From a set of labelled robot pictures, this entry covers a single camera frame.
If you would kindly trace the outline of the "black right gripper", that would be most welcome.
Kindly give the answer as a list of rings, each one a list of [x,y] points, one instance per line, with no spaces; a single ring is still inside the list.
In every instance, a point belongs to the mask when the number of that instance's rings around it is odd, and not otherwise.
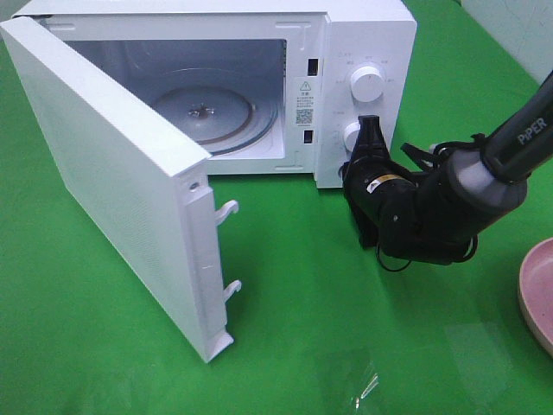
[[[418,234],[415,209],[417,189],[428,176],[428,171],[411,172],[391,160],[379,116],[359,116],[357,141],[343,170],[343,188],[362,247],[432,247]]]

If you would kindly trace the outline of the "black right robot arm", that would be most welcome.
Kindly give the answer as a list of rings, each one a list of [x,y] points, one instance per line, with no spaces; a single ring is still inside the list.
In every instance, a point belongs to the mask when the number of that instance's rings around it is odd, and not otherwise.
[[[552,157],[552,78],[490,135],[403,152],[395,163],[379,118],[359,117],[353,153],[341,170],[362,247],[396,259],[439,265],[475,254],[478,234],[519,207],[532,171]]]

